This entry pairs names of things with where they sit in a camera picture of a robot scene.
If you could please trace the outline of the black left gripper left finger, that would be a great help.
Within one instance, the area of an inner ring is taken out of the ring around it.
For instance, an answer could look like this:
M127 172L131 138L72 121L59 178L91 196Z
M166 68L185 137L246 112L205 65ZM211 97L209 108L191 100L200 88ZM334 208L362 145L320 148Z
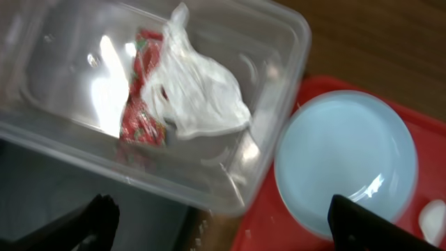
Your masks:
M93 200L34 232L16 240L1 240L2 250L110 251L118 228L120 210L109 195Z

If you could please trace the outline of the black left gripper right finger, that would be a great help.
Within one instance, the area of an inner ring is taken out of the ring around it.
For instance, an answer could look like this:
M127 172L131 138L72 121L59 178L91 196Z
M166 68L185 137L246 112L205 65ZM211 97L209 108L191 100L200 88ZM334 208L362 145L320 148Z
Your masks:
M332 197L328 224L335 250L437 250L342 195Z

